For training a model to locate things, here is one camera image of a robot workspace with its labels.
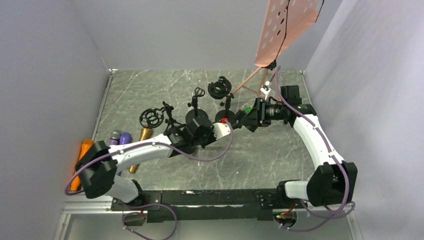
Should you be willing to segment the black shock mount desk stand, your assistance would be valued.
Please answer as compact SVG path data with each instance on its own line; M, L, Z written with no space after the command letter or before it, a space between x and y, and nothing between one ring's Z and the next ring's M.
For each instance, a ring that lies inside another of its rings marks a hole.
M215 121L220 122L221 119L227 119L230 124L236 124L236 114L230 110L234 98L231 82L225 76L219 76L217 81L208 84L207 91L213 99L221 100L219 105L224 107L215 115Z

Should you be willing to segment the black round base mic stand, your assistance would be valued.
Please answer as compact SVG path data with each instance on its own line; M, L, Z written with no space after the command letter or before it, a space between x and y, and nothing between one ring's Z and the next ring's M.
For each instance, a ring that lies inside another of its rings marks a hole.
M198 106L198 98L201 98L205 95L205 90L200 88L200 87L196 87L194 90L194 94L191 98L191 102L189 102L187 105L188 107L193 107L192 110L190 110L186 116L185 116L185 122L189 123L191 120L197 118L197 117L204 117L204 118L209 118L208 114L199 108Z

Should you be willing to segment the orange microphone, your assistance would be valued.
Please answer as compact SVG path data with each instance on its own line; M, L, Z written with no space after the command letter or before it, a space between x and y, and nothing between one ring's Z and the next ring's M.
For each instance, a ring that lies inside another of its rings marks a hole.
M78 162L77 162L77 170L79 170L79 168L81 166L83 166L83 163L80 163L80 161L82 160L82 158L84 157L84 155L87 153L87 151L90 149L90 147L94 144L94 141L92 139L85 139L82 144L81 144L81 148L80 148L80 154L79 154L79 158L78 158ZM78 176L76 176L69 187L69 191L70 192L77 192L80 189L80 184L81 184L81 180L79 179Z

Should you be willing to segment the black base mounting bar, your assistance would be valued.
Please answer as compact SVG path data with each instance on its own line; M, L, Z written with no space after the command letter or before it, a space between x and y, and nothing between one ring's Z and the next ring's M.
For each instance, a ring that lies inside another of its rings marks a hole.
M271 221L279 211L290 209L299 200L286 198L279 188L209 189L209 190L145 190L141 210L148 223L179 221L256 219Z

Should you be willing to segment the gold microphone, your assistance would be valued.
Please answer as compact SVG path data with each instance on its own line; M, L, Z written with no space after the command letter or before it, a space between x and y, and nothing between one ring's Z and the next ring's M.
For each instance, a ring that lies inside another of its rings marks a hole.
M153 129L152 128L142 128L141 132L140 132L140 136L139 136L139 141L144 141L147 140L151 137L153 133ZM135 174L137 169L138 169L139 165L135 164L132 165L131 167L129 167L128 172L131 174Z

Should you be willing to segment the pink music stand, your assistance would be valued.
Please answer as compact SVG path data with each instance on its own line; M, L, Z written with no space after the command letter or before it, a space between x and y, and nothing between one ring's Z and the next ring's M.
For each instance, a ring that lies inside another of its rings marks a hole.
M269 71L277 65L277 58L317 22L324 5L323 0L269 0L254 64L257 68L232 94L242 88L256 74L263 71L260 87Z

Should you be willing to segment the colourful toy block car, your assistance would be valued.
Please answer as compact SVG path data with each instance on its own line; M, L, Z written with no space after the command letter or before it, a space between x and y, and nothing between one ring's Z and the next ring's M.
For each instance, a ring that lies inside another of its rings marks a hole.
M253 109L253 106L248 106L248 107L241 108L240 111L244 114L249 114L252 111L252 109Z

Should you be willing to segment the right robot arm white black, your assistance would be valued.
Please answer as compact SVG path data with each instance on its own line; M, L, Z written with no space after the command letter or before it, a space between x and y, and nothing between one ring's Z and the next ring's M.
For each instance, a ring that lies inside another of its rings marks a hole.
M303 104L297 85L280 88L283 101L273 97L256 98L251 110L236 113L237 127L254 132L268 127L272 121L289 124L304 142L313 162L314 173L309 180L284 180L276 190L276 202L288 208L295 200L314 207L348 204L352 201L358 169L338 154L321 128L317 112L311 104Z

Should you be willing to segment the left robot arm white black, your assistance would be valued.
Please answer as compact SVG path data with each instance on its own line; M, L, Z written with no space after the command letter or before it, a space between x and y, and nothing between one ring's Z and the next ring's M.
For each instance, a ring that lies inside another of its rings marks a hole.
M227 123L212 123L207 117L196 117L188 124L169 124L164 133L138 142L107 146L94 143L75 165L81 193L88 199L101 196L117 198L131 210L144 203L141 185L133 179L118 175L132 165L151 160L184 155L195 159L193 152L231 133Z

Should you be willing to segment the glitter purple silver microphone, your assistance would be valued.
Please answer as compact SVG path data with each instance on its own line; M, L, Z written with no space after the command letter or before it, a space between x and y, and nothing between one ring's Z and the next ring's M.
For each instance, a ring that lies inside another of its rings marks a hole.
M111 131L109 135L108 145L109 146L118 145L120 143L121 134L122 132L120 130L115 129Z

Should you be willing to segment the black tripod mic stand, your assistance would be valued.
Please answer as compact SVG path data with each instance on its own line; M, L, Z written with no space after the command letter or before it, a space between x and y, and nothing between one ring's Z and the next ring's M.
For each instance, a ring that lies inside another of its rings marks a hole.
M151 107L144 110L139 116L139 123L143 128L155 129L162 123L166 123L166 129L163 134L169 136L178 134L181 129L187 126L186 123L180 123L173 118L172 112L175 109L165 101L162 102L162 107Z

